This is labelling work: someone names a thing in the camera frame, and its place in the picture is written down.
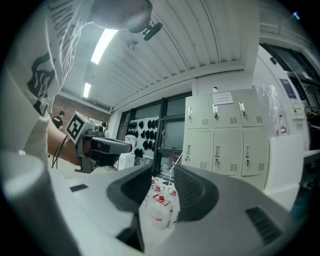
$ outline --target white cabinet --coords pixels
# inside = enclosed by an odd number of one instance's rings
[[[234,103],[214,105],[213,111],[213,128],[236,128],[239,127],[237,109]]]
[[[182,164],[195,168],[211,170],[210,146],[210,131],[187,129],[186,141],[183,146]]]
[[[257,93],[252,89],[235,91],[240,108],[242,127],[263,127],[264,119],[257,100]]]
[[[185,99],[185,111],[187,129],[210,128],[208,96],[187,97]]]
[[[242,132],[219,130],[213,133],[212,171],[223,175],[237,175],[242,167]]]
[[[261,175],[268,170],[269,142],[265,129],[243,131],[242,176]]]

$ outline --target fluorescent light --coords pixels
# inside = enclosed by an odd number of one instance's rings
[[[112,38],[115,36],[118,30],[114,29],[108,29],[106,28],[102,35],[100,36],[100,39],[98,43],[95,46],[94,52],[92,54],[91,61],[95,64],[99,64],[99,61],[104,54],[108,44],[111,42]]]
[[[90,88],[91,88],[91,84],[88,84],[86,82],[85,85],[84,85],[83,97],[88,98]]]
[[[297,12],[297,11],[295,11],[295,12],[293,13],[293,15],[294,15],[298,20],[300,20],[300,17],[299,17],[299,15],[298,15],[298,12]]]

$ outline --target cable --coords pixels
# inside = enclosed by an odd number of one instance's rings
[[[69,139],[69,136],[66,135],[65,138],[60,142],[59,146],[56,148],[55,152],[54,152],[54,156],[53,156],[53,159],[52,159],[52,166],[51,168],[54,167],[54,165],[56,164],[56,168],[58,169],[58,158],[59,158],[59,155],[60,155],[60,152],[66,142],[66,140]]]

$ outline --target cabinet handle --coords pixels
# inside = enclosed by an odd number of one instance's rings
[[[216,157],[216,158],[219,157],[219,148],[220,148],[219,145],[216,145],[216,146],[215,146],[215,157]]]
[[[212,105],[212,106],[213,106],[214,118],[218,118],[218,105]]]
[[[190,144],[187,144],[186,154],[187,154],[187,155],[190,155]]]
[[[244,103],[243,103],[242,101],[239,102],[239,106],[240,106],[240,110],[241,110],[243,116],[245,117],[245,116],[246,116],[246,110],[245,110],[245,105],[244,105]]]
[[[190,120],[192,116],[192,107],[188,108],[188,119]]]
[[[246,145],[246,146],[245,146],[245,157],[246,157],[246,158],[249,158],[249,148],[250,148],[249,145]]]

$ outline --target white t-shirt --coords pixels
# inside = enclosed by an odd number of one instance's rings
[[[48,112],[73,65],[81,29],[88,23],[93,2],[45,1],[21,29],[3,65],[1,82],[18,87],[39,113],[24,150],[45,164]]]

